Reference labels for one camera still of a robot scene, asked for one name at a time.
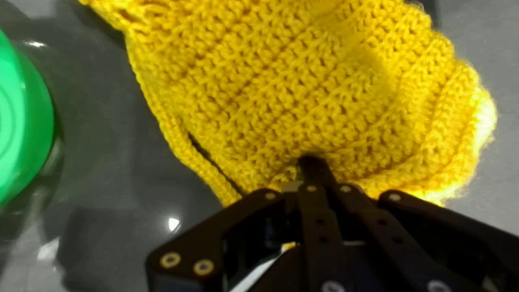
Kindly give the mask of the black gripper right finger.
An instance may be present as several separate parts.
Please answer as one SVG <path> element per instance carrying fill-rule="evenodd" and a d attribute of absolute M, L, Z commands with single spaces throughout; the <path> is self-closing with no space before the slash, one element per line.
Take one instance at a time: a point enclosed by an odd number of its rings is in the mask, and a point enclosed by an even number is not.
<path fill-rule="evenodd" d="M 414 292 L 477 292 L 476 285 L 437 264 L 390 212 L 378 208 L 361 189 L 339 184 L 335 195 Z"/>

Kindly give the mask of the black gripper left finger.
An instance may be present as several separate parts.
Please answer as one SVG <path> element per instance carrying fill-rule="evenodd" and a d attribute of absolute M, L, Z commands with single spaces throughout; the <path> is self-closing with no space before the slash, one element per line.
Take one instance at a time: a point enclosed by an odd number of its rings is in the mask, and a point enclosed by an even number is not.
<path fill-rule="evenodd" d="M 330 199 L 336 181 L 325 161 L 305 156 L 299 161 L 302 186 L 299 212 L 302 223 L 302 249 L 310 292 L 348 292 L 349 278 L 344 264 L 341 228 Z"/>

